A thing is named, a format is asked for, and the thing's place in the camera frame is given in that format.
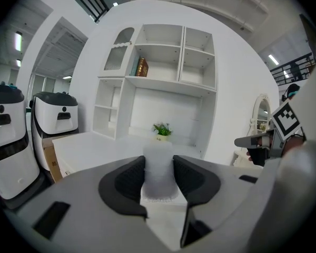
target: robot display screen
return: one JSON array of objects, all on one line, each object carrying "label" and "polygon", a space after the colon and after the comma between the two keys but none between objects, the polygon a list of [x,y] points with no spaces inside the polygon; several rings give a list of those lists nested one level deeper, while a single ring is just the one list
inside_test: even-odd
[{"label": "robot display screen", "polygon": [[11,123],[11,117],[9,114],[0,114],[0,126]]}]

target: ceiling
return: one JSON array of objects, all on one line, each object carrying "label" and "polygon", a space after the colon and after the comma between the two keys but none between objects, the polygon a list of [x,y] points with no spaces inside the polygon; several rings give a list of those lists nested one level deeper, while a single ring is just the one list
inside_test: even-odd
[{"label": "ceiling", "polygon": [[[38,0],[19,0],[0,26],[0,64],[19,69],[16,60],[23,56],[48,10]],[[33,67],[33,73],[59,78],[72,75],[87,38],[77,36],[60,20],[52,29]],[[15,33],[22,33],[21,52],[15,49]]]},{"label": "ceiling", "polygon": [[[216,18],[238,33],[252,47],[255,41],[264,41],[264,46],[258,46],[255,50],[269,69],[275,66],[270,63],[269,54],[283,64],[310,52],[303,25],[297,22],[300,9],[293,0],[163,1],[189,6]],[[285,20],[288,21],[287,26],[283,25]],[[265,38],[271,28],[267,31],[265,26],[270,25],[269,21],[277,31],[274,40],[267,41]]]}]

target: small plant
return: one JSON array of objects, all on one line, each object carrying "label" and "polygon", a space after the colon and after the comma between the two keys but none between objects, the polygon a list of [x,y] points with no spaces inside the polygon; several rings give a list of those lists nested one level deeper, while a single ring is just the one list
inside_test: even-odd
[{"label": "small plant", "polygon": [[153,131],[161,136],[170,136],[172,134],[172,130],[170,130],[170,124],[158,123],[153,124]]}]

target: potted plant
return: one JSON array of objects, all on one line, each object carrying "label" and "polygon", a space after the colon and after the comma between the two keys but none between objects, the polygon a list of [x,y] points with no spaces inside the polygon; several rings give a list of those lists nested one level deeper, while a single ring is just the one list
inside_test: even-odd
[{"label": "potted plant", "polygon": [[167,141],[169,136],[172,134],[172,131],[170,130],[170,124],[168,123],[153,124],[152,129],[157,134],[154,139],[158,141]]}]

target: black panel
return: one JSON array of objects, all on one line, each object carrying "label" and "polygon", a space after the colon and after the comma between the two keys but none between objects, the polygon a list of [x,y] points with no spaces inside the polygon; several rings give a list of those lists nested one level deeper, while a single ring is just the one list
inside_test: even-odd
[{"label": "black panel", "polygon": [[50,105],[56,105],[56,106],[77,106],[78,105],[76,98],[68,94],[38,92],[34,96]]},{"label": "black panel", "polygon": [[12,104],[22,102],[24,96],[19,89],[0,84],[0,104]]},{"label": "black panel", "polygon": [[174,178],[189,207],[209,202],[220,189],[220,179],[178,155],[173,157]]},{"label": "black panel", "polygon": [[256,183],[256,181],[258,180],[256,177],[252,177],[249,175],[242,175],[239,177],[240,180],[249,182],[249,183]]},{"label": "black panel", "polygon": [[180,247],[183,248],[199,240],[211,231],[212,230],[204,222],[195,219],[192,209],[188,209],[183,234],[180,239]]},{"label": "black panel", "polygon": [[67,120],[71,117],[70,112],[59,112],[57,115],[58,120]]},{"label": "black panel", "polygon": [[28,133],[20,140],[0,146],[0,160],[11,157],[12,155],[21,152],[28,146]]},{"label": "black panel", "polygon": [[146,218],[146,208],[140,205],[144,168],[145,157],[140,156],[106,174],[98,185],[104,203],[121,215]]},{"label": "black panel", "polygon": [[11,117],[9,114],[0,114],[0,126],[11,123]]},{"label": "black panel", "polygon": [[266,148],[247,148],[254,165],[264,166],[265,160],[268,158],[268,150]]},{"label": "black panel", "polygon": [[34,230],[50,239],[69,207],[70,205],[65,202],[54,202],[34,225]]}]

